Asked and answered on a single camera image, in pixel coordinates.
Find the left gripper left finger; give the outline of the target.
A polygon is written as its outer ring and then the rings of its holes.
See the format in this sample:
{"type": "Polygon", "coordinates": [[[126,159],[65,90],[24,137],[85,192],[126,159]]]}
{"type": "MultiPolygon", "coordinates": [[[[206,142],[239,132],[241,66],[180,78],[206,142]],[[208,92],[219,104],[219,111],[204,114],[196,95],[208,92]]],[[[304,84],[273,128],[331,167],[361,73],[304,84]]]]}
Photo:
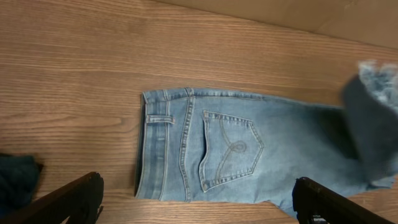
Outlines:
{"type": "Polygon", "coordinates": [[[95,224],[103,211],[103,194],[103,178],[89,172],[5,216],[1,224],[95,224]]]}

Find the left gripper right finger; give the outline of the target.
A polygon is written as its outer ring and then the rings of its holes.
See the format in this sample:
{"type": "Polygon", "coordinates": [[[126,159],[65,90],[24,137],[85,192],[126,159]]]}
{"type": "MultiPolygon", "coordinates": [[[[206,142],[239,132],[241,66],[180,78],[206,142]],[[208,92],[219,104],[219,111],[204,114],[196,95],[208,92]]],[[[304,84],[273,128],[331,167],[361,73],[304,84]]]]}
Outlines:
{"type": "Polygon", "coordinates": [[[300,224],[394,224],[308,177],[296,180],[292,198],[300,224]]]}

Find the medium blue denim jeans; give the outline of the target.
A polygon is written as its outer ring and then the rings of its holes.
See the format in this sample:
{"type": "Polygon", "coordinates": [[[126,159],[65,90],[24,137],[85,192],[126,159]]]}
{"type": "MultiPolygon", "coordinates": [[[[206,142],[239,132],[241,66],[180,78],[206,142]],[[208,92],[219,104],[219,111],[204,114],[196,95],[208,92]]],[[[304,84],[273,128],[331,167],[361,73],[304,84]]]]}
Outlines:
{"type": "Polygon", "coordinates": [[[343,195],[397,174],[397,66],[361,62],[343,106],[232,90],[142,94],[136,198],[271,202],[295,216],[300,177],[343,195]]]}

